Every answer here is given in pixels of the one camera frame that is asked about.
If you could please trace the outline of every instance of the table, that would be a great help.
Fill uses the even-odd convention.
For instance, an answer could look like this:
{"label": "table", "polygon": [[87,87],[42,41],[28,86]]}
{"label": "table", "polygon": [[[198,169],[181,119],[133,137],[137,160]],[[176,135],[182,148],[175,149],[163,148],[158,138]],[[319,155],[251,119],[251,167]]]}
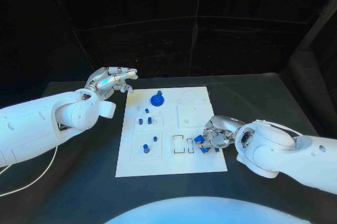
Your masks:
{"label": "table", "polygon": [[[139,79],[129,84],[134,89],[207,86],[215,115],[247,123],[266,119],[303,134],[317,135],[276,73]],[[44,95],[74,91],[84,85],[86,82],[51,83]],[[41,181],[22,193],[3,197],[0,202],[8,205],[2,205],[2,219],[31,223],[104,223],[155,201],[215,196],[261,204],[315,223],[337,222],[336,195],[302,185],[284,174],[276,179],[257,175],[237,161],[234,146],[224,150],[228,172],[116,178],[126,100],[127,94],[116,92],[109,99],[117,104],[114,118],[100,118],[93,129],[60,146],[55,163]],[[37,171],[34,177],[25,170],[29,181],[45,170],[52,154],[54,150],[24,162]]]}

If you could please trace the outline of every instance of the blue disc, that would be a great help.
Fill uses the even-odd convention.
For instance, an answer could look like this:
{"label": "blue disc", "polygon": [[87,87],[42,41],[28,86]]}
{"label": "blue disc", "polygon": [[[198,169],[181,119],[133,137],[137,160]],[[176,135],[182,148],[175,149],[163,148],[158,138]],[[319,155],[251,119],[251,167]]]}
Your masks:
{"label": "blue disc", "polygon": [[158,95],[152,97],[152,104],[153,106],[162,106],[163,103],[165,103],[165,98],[163,98],[162,91],[159,91]]}

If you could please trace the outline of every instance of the small blue part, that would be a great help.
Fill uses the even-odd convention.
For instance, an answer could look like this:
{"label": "small blue part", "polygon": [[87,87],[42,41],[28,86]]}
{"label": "small blue part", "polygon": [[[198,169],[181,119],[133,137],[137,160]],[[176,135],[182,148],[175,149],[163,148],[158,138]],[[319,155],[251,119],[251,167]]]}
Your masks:
{"label": "small blue part", "polygon": [[143,145],[143,148],[145,148],[145,153],[149,153],[150,152],[150,148],[147,145]]}
{"label": "small blue part", "polygon": [[211,150],[211,148],[201,148],[201,150],[202,150],[202,153],[207,153]]}
{"label": "small blue part", "polygon": [[158,95],[155,95],[153,97],[152,97],[152,104],[153,104],[153,106],[162,106],[163,105],[163,103],[165,103],[165,98],[163,98],[163,93],[162,93],[162,91],[159,90],[159,92],[158,92]]}
{"label": "small blue part", "polygon": [[205,138],[202,135],[199,135],[196,138],[195,138],[195,142],[204,142],[205,141]]}

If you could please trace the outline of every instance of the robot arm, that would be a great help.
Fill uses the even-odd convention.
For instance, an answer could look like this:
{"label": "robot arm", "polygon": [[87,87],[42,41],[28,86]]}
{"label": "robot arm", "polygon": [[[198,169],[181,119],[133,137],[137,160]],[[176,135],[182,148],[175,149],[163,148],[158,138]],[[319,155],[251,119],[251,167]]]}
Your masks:
{"label": "robot arm", "polygon": [[0,110],[0,167],[22,162],[90,129],[98,116],[113,118],[116,104],[106,101],[114,90],[133,93],[126,79],[137,70],[103,67],[86,88],[41,98]]}
{"label": "robot arm", "polygon": [[337,194],[337,140],[306,136],[296,131],[299,136],[293,138],[284,131],[293,131],[290,128],[261,120],[234,124],[232,118],[214,116],[211,122],[204,131],[211,140],[196,142],[199,147],[221,145],[225,148],[235,142],[237,159],[258,175],[276,178],[283,172],[302,184]]}

